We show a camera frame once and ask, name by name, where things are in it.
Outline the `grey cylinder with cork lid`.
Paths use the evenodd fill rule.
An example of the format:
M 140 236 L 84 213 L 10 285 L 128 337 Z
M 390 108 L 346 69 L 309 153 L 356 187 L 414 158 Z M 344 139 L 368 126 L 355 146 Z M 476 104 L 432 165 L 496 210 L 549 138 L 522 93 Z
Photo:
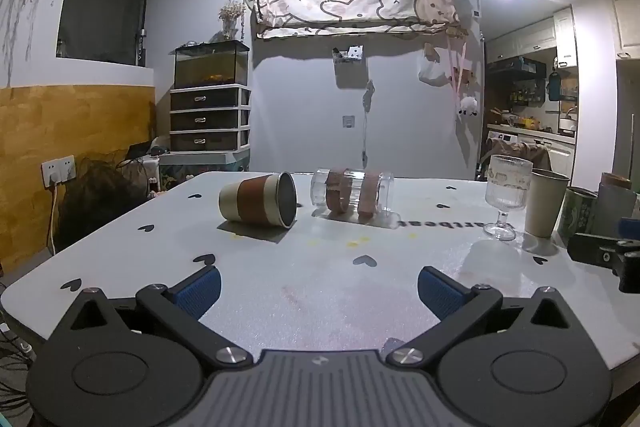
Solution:
M 637 194 L 632 191 L 629 179 L 610 172 L 602 173 L 591 232 L 599 236 L 620 237 L 620 220 L 632 216 L 636 202 Z

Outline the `cream cup with brown sleeve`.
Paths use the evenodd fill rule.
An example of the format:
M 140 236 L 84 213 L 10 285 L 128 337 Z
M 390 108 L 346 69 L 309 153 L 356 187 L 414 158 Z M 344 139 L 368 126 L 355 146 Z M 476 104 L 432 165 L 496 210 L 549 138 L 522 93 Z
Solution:
M 281 172 L 227 184 L 218 206 L 227 221 L 288 230 L 297 212 L 295 182 L 291 173 Z

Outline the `green printed can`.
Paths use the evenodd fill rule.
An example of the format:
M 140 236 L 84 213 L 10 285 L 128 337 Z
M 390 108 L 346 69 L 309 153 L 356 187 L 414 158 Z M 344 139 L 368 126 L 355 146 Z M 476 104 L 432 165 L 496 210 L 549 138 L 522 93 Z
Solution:
M 560 213 L 558 234 L 565 246 L 576 233 L 588 233 L 598 195 L 577 186 L 567 187 Z

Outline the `tall beige cup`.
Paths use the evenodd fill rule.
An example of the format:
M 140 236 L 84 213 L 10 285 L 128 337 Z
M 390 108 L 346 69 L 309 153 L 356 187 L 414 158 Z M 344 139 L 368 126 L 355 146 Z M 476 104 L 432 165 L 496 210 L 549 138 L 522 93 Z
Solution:
M 564 174 L 536 168 L 527 196 L 525 232 L 550 239 L 570 179 Z

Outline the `vase of dried flowers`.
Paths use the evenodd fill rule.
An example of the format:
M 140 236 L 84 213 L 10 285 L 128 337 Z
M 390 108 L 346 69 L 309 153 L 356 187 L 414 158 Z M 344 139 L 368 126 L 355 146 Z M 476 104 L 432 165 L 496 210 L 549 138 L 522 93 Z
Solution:
M 234 40 L 239 30 L 239 22 L 244 16 L 244 4 L 238 0 L 228 0 L 219 10 L 222 35 L 226 40 Z

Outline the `white drawer cabinet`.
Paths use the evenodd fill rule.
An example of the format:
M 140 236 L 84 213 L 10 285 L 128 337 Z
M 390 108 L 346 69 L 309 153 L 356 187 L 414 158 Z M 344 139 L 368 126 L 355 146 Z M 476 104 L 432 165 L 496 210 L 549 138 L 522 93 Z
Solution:
M 231 153 L 250 146 L 250 96 L 239 83 L 170 91 L 171 152 Z

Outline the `white wall switch plate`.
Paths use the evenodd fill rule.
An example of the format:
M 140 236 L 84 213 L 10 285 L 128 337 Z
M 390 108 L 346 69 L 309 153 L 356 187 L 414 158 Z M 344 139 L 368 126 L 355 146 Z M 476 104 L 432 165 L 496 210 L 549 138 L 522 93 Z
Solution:
M 355 127 L 355 117 L 352 115 L 346 115 L 343 117 L 343 127 L 350 129 Z

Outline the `glass mug with brown tape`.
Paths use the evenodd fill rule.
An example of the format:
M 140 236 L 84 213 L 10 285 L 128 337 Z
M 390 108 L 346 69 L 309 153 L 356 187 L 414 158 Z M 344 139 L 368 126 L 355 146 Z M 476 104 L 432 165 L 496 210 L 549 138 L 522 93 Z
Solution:
M 335 216 L 356 213 L 369 220 L 390 212 L 394 182 L 389 172 L 319 169 L 311 178 L 310 199 Z

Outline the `white wall power socket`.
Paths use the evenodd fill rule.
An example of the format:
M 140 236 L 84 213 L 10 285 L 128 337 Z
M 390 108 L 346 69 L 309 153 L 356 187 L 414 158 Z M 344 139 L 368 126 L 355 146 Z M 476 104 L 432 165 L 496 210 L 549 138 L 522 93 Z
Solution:
M 43 186 L 49 188 L 76 178 L 75 156 L 65 156 L 43 161 L 41 164 Z

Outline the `white plush toy hanging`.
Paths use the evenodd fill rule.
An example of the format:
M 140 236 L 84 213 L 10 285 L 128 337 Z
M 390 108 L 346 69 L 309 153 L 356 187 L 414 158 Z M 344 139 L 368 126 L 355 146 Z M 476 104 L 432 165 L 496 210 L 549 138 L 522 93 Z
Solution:
M 460 118 L 471 116 L 475 117 L 480 111 L 480 104 L 478 104 L 477 98 L 472 95 L 462 96 L 458 104 L 458 116 Z

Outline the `glass fish tank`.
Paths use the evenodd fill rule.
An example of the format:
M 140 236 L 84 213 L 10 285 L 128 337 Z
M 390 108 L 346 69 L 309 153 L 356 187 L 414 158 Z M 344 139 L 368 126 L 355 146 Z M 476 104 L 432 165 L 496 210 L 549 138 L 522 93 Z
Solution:
M 176 89 L 247 85 L 250 48 L 238 40 L 199 43 L 175 49 Z

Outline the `clear stemmed glass goblet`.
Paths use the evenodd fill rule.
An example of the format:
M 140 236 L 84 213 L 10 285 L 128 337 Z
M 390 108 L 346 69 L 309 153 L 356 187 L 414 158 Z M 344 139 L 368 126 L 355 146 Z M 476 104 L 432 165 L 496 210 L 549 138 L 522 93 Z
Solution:
M 509 213 L 526 206 L 532 176 L 533 163 L 527 159 L 491 156 L 486 171 L 485 202 L 498 211 L 498 217 L 484 225 L 486 234 L 501 242 L 514 241 L 516 232 L 508 222 Z

